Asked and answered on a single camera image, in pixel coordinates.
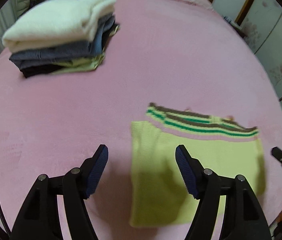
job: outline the bed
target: bed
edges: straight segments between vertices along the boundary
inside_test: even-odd
[[[282,149],[282,110],[244,41],[213,10],[179,0],[117,0],[116,19],[121,30],[95,72],[24,79],[11,53],[1,53],[0,202],[10,228],[39,174],[63,175],[106,144],[108,164],[86,201],[98,238],[184,239],[189,224],[128,223],[130,124],[142,120],[150,102],[258,126],[267,182],[259,200],[271,223],[282,208],[282,170],[270,155],[272,147]],[[59,212],[70,240],[62,201]],[[218,217],[213,240],[221,224]]]

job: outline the folded clothes stack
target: folded clothes stack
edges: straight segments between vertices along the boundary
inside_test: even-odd
[[[221,117],[151,103],[145,120],[132,122],[130,224],[158,227],[193,220],[199,201],[188,193],[177,166],[175,150],[180,144],[219,175],[244,174],[256,195],[261,195],[265,168],[258,134],[257,127],[244,128]],[[222,198],[219,214],[224,207]]]
[[[50,0],[25,13],[3,36],[25,77],[91,71],[104,58],[116,0]]]

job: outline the gray folded shirt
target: gray folded shirt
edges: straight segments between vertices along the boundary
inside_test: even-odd
[[[115,16],[112,14],[100,18],[93,42],[75,41],[53,48],[23,50],[13,53],[10,61],[22,70],[33,66],[64,62],[80,57],[95,57],[102,53],[102,35],[113,26],[114,21]]]

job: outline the robotic arm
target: robotic arm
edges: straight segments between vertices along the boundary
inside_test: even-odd
[[[84,199],[95,192],[108,160],[108,148],[100,145],[92,158],[64,176],[41,174],[20,209],[10,240],[62,240],[57,195],[63,195],[68,227],[73,240],[97,240]],[[243,175],[218,176],[191,158],[184,145],[176,148],[176,161],[188,192],[200,200],[185,240],[210,240],[219,200],[226,195],[220,240],[271,240],[261,206]]]

